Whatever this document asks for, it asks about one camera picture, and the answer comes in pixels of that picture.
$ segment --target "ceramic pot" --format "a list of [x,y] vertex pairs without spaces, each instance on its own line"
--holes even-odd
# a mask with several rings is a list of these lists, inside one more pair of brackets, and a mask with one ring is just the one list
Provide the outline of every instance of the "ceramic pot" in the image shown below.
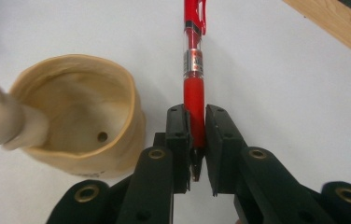
[[132,75],[87,55],[47,59],[21,73],[9,94],[43,112],[46,142],[22,150],[73,175],[131,171],[144,147],[145,117]]

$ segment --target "wooden edge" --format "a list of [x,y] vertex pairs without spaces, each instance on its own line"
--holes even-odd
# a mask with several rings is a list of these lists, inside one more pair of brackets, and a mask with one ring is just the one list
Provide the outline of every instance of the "wooden edge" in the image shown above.
[[351,48],[351,8],[338,0],[284,0]]

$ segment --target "white table surface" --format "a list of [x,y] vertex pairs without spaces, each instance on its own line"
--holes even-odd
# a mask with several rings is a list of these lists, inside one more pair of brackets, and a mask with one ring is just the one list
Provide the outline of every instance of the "white table surface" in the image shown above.
[[[351,183],[351,49],[280,0],[207,1],[205,100],[230,113],[305,186]],[[0,85],[70,53],[103,57],[134,76],[147,142],[182,103],[183,1],[0,0]],[[0,148],[0,223],[45,223],[82,177]],[[110,185],[119,179],[105,180]],[[175,196],[174,223],[234,223],[231,195],[211,196],[206,168]]]

